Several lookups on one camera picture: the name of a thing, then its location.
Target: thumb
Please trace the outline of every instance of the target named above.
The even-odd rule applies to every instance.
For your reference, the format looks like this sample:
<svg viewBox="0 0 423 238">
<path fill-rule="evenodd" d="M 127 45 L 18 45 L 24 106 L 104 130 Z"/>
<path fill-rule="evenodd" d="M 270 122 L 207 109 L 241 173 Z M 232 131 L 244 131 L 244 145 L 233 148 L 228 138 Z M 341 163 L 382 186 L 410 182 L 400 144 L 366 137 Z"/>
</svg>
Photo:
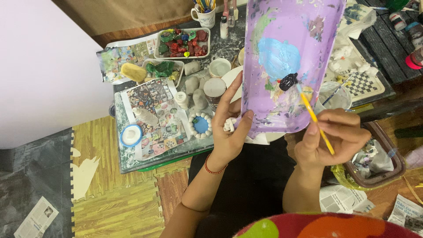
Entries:
<svg viewBox="0 0 423 238">
<path fill-rule="evenodd" d="M 314 151 L 319 146 L 320 134 L 317 123 L 311 121 L 302 138 L 303 149 L 306 151 Z"/>
<path fill-rule="evenodd" d="M 244 143 L 245 137 L 250 131 L 251 124 L 253 123 L 253 116 L 254 113 L 252 110 L 248 110 L 246 113 L 244 113 L 232 137 L 235 137 L 236 140 L 240 140 L 242 143 Z"/>
</svg>

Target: black and white checkerboard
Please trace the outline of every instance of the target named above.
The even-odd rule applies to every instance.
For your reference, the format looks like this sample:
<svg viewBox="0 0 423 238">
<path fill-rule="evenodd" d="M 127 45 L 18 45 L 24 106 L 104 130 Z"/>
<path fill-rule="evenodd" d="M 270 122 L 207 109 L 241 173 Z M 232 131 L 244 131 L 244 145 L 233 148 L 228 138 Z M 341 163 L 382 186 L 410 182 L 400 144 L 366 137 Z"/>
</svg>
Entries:
<svg viewBox="0 0 423 238">
<path fill-rule="evenodd" d="M 373 78 L 370 78 L 367 74 L 359 72 L 353 72 L 351 74 L 353 77 L 350 79 L 351 85 L 347 84 L 345 87 L 353 98 L 380 90 L 378 84 L 374 83 Z"/>
</svg>

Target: mug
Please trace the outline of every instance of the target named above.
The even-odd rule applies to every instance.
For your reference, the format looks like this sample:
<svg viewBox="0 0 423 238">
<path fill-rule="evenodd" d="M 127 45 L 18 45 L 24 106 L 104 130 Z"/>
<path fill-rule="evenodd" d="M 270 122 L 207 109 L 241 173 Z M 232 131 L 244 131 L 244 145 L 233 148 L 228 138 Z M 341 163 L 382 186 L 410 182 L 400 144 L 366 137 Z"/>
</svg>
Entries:
<svg viewBox="0 0 423 238">
<path fill-rule="evenodd" d="M 191 9 L 191 16 L 194 20 L 200 22 L 201 27 L 207 27 L 208 29 L 212 29 L 216 20 L 215 10 L 216 8 L 209 13 L 201 13 L 198 12 L 197 9 L 193 8 Z M 195 18 L 192 14 L 194 11 L 197 13 L 198 18 Z"/>
</svg>

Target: paintbrush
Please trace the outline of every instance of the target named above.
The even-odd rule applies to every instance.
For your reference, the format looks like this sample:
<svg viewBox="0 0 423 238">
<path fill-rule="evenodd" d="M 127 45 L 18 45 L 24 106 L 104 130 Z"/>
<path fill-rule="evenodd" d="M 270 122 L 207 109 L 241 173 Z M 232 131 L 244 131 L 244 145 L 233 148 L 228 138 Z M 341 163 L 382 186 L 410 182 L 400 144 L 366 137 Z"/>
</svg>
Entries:
<svg viewBox="0 0 423 238">
<path fill-rule="evenodd" d="M 313 120 L 313 122 L 317 123 L 317 117 L 314 114 L 313 109 L 310 106 L 310 103 L 308 102 L 307 98 L 305 97 L 304 93 L 302 92 L 301 87 L 299 86 L 299 84 L 297 84 L 296 86 L 297 86 L 298 92 L 299 92 L 299 94 L 300 94 L 300 96 L 301 96 L 301 98 L 304 102 L 304 105 L 307 108 L 308 113 L 310 113 L 311 119 Z M 333 147 L 330 144 L 329 140 L 327 139 L 325 133 L 320 128 L 319 128 L 319 130 L 320 130 L 321 137 L 323 138 L 324 142 L 326 143 L 327 148 L 330 151 L 330 154 L 334 155 L 335 151 L 333 150 Z"/>
<path fill-rule="evenodd" d="M 324 106 L 341 88 L 342 88 L 342 86 L 344 86 L 348 81 L 349 81 L 349 79 L 352 77 L 352 75 L 350 75 L 336 90 L 335 90 L 335 92 L 333 92 L 327 99 L 326 99 L 326 101 L 324 101 L 323 103 L 322 103 L 322 106 Z"/>
</svg>

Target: yellow sponge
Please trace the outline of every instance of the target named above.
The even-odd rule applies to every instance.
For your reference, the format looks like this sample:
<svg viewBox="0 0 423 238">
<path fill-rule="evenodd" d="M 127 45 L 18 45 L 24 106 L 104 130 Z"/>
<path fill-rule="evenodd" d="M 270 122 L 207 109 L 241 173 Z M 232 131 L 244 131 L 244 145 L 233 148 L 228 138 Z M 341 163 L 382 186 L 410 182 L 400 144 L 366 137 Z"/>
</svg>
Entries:
<svg viewBox="0 0 423 238">
<path fill-rule="evenodd" d="M 121 68 L 121 74 L 135 82 L 143 82 L 147 77 L 147 70 L 135 64 L 124 63 Z"/>
</svg>

